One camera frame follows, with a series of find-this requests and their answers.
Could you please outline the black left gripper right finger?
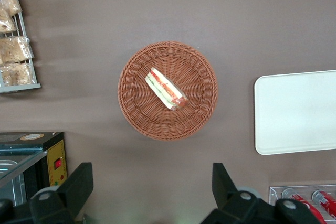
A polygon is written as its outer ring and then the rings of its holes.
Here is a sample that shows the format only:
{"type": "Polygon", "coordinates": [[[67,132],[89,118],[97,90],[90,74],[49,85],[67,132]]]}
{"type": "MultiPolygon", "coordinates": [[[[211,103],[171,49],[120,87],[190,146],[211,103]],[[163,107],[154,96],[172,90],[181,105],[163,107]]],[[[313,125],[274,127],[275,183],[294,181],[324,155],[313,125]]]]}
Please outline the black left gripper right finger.
{"type": "Polygon", "coordinates": [[[212,192],[217,208],[202,223],[275,223],[273,206],[238,190],[222,163],[214,163],[212,192]]]}

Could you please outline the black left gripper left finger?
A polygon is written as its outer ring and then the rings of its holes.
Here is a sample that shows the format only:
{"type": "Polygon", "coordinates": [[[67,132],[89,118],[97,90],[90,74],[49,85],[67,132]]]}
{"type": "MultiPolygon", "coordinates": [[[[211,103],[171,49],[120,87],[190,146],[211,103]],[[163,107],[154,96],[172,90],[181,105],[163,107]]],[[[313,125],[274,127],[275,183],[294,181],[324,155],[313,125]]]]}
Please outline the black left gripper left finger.
{"type": "Polygon", "coordinates": [[[92,164],[81,163],[56,190],[43,189],[30,200],[33,223],[75,223],[92,191],[92,164]]]}

